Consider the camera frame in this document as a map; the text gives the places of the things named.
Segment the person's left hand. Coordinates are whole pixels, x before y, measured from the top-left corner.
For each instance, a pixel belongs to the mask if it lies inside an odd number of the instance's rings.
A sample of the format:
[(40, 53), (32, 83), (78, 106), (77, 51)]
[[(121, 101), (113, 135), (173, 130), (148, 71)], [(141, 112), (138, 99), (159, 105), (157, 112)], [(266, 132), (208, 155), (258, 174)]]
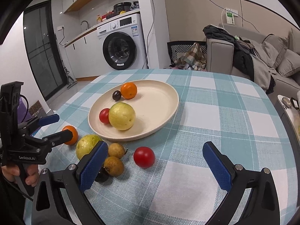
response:
[[(14, 182), (14, 183), (16, 183), (15, 177), (20, 175), (19, 167), (15, 164), (8, 165), (8, 166), (2, 166), (1, 171), (4, 175), (4, 177), (8, 181)], [(26, 171), (27, 171), (27, 177), (25, 180), (26, 184), (29, 186), (35, 187), (38, 182), (38, 178), (39, 178), (38, 165), (29, 165), (27, 167)]]

